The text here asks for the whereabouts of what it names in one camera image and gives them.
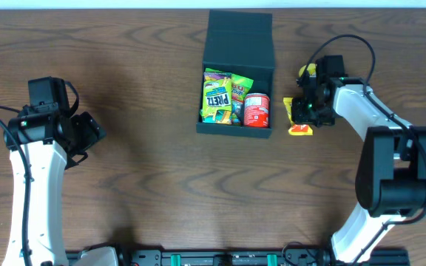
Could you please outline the yellow Julies biscuit packet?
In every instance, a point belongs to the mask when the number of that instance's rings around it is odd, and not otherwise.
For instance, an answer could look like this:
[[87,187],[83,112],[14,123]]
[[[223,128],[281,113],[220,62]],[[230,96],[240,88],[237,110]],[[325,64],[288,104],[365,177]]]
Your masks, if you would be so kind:
[[313,130],[309,125],[296,124],[292,120],[292,110],[291,110],[292,100],[293,100],[293,98],[287,98],[287,97],[283,98],[283,103],[284,103],[285,109],[287,111],[288,119],[291,123],[291,126],[288,129],[288,133],[291,136],[312,136]]

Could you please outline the yellow Mentos candy bottle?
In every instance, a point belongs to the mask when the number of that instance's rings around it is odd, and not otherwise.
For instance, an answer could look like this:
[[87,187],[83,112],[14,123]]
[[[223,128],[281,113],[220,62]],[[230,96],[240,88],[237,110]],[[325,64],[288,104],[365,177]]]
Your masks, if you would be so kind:
[[309,65],[302,66],[299,70],[299,77],[301,78],[305,72],[307,72],[309,76],[315,77],[317,72],[316,68],[317,68],[316,64],[309,64]]

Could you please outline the red potato chips can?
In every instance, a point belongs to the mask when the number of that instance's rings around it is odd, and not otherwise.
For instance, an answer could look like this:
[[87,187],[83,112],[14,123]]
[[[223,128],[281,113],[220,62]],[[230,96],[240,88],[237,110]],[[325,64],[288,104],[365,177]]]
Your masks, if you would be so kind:
[[267,128],[269,126],[269,102],[270,99],[266,94],[247,94],[244,100],[243,125]]

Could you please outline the Haribo worms candy bag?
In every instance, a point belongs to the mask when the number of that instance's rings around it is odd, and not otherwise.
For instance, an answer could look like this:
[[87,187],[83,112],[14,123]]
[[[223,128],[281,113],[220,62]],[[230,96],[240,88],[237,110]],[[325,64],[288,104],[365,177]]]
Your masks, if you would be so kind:
[[231,75],[231,122],[233,125],[240,125],[240,115],[246,95],[252,88],[254,81],[241,75]]

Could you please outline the green Pretz snack box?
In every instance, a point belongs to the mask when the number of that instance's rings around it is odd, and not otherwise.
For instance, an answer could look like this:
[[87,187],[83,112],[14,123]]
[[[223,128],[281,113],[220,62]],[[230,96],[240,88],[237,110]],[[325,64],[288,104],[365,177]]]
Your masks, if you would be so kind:
[[231,125],[231,73],[206,71],[203,78],[202,122]]

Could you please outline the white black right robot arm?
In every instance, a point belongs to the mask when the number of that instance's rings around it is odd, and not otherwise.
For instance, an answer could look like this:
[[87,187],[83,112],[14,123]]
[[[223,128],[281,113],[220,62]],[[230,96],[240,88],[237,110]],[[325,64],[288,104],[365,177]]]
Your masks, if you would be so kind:
[[319,265],[358,265],[383,237],[426,216],[426,127],[392,112],[361,78],[303,74],[292,120],[316,127],[345,119],[362,138],[354,182],[357,204],[319,255]]

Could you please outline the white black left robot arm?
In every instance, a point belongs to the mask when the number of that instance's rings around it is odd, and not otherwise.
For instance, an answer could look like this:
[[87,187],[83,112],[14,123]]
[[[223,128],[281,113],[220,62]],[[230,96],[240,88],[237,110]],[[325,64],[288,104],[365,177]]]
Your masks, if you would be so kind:
[[56,106],[27,106],[8,129],[14,191],[4,265],[119,265],[111,246],[69,259],[62,232],[64,172],[106,132],[88,112],[68,117]]

